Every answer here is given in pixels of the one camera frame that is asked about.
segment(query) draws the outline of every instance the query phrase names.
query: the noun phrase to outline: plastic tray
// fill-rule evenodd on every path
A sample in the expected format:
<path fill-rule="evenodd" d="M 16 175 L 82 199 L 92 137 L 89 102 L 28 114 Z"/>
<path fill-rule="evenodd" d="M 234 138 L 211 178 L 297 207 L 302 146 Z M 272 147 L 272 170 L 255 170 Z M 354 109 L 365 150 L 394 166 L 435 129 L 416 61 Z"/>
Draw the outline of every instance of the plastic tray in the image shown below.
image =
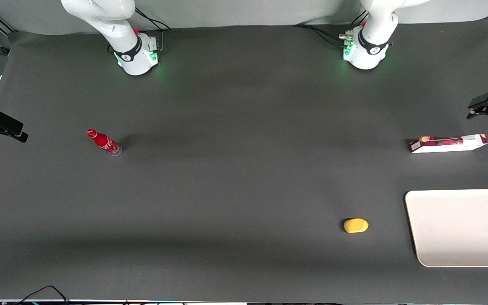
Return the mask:
<path fill-rule="evenodd" d="M 488 267 L 488 189 L 410 191 L 405 203 L 424 266 Z"/>

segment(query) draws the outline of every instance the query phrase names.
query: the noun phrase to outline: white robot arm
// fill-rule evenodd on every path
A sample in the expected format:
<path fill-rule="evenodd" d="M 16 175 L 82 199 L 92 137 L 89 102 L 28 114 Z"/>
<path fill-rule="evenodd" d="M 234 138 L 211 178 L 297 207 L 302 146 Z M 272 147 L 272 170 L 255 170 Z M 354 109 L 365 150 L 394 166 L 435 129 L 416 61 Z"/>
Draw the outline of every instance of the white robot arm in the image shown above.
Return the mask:
<path fill-rule="evenodd" d="M 358 25 L 346 31 L 346 35 L 356 39 L 346 42 L 343 59 L 360 69 L 376 67 L 385 58 L 389 38 L 399 24 L 399 18 L 394 11 L 428 1 L 430 0 L 360 0 L 370 15 L 364 27 Z"/>
<path fill-rule="evenodd" d="M 114 49 L 118 64 L 130 75 L 142 75 L 158 63 L 157 40 L 135 33 L 127 19 L 134 0 L 61 0 L 65 10 L 89 23 Z"/>

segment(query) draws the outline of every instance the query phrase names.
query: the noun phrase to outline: dark gray mat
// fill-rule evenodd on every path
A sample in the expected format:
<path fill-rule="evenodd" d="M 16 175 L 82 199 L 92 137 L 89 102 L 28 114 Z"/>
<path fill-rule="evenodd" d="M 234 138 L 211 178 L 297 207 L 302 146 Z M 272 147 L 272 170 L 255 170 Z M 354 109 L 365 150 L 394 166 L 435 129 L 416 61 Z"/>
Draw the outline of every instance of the dark gray mat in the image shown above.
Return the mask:
<path fill-rule="evenodd" d="M 0 110 L 30 138 L 0 136 L 0 299 L 53 284 L 71 299 L 488 304 L 488 268 L 418 262 L 403 203 L 488 189 L 488 145 L 405 146 L 488 135 L 465 119 L 488 91 L 488 19 L 400 25 L 373 71 L 291 27 L 172 31 L 141 77 L 99 35 L 11 40 Z M 344 233 L 349 217 L 370 229 Z"/>

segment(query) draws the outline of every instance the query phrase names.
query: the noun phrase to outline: gray wall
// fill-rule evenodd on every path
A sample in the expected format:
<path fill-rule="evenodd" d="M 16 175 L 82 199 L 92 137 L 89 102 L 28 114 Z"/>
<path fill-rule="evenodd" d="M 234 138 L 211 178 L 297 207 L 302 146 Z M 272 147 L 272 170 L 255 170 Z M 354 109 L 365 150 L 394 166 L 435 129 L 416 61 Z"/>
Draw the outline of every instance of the gray wall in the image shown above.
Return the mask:
<path fill-rule="evenodd" d="M 360 10 L 359 0 L 136 0 L 136 4 L 175 28 L 293 25 L 311 19 L 346 23 Z M 401 23 L 472 21 L 488 16 L 488 0 L 432 0 L 397 13 Z M 0 16 L 15 29 L 32 33 L 94 31 L 68 15 L 59 0 L 0 0 Z M 153 28 L 138 15 L 130 23 L 139 29 Z"/>

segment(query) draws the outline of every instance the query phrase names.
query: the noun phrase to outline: coca-cola bottle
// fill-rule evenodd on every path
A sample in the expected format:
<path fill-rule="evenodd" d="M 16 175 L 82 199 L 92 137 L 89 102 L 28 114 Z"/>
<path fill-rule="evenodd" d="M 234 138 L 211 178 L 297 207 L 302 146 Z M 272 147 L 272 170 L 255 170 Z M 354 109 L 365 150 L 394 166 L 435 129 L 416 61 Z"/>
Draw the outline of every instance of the coca-cola bottle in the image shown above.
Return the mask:
<path fill-rule="evenodd" d="M 107 153 L 113 156 L 118 156 L 122 152 L 122 147 L 120 147 L 118 143 L 114 142 L 113 139 L 111 139 L 104 133 L 98 133 L 93 129 L 88 129 L 88 131 L 86 131 L 86 134 L 88 135 L 88 137 L 93 139 L 95 145 L 97 145 Z"/>

